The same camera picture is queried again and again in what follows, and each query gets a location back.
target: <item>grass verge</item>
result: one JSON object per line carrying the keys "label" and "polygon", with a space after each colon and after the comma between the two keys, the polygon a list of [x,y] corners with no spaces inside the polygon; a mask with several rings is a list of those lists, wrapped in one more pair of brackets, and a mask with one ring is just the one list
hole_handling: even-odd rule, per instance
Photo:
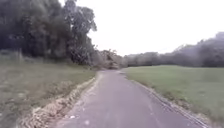
{"label": "grass verge", "polygon": [[70,94],[95,72],[82,66],[0,56],[0,127],[12,128],[32,108]]}
{"label": "grass verge", "polygon": [[224,127],[224,68],[133,67],[127,76]]}

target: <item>paved road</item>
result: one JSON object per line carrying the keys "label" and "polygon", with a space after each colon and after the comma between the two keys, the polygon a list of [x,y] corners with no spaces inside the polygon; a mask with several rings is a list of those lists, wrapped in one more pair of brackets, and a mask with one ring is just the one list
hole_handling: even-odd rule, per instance
{"label": "paved road", "polygon": [[56,128],[202,128],[117,71],[100,78]]}

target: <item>green grass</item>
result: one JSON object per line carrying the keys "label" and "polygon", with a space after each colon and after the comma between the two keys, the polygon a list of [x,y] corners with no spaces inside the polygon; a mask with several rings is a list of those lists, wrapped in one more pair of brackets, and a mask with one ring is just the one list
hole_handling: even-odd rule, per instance
{"label": "green grass", "polygon": [[22,114],[65,96],[95,75],[82,66],[44,63],[0,55],[0,127],[11,128]]}
{"label": "green grass", "polygon": [[127,76],[224,126],[224,68],[153,66],[126,68]]}

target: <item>forest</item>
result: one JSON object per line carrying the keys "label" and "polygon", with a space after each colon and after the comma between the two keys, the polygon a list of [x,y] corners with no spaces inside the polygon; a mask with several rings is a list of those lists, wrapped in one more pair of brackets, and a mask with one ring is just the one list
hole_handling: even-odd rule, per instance
{"label": "forest", "polygon": [[224,67],[224,32],[201,40],[196,45],[182,45],[173,52],[146,52],[124,57],[126,66],[180,65],[189,67]]}

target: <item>road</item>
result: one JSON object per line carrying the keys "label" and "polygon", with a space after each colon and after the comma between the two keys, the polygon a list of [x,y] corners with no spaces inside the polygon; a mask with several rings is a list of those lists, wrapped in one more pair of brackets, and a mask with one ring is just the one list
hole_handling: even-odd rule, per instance
{"label": "road", "polygon": [[118,71],[99,79],[55,128],[202,128]]}

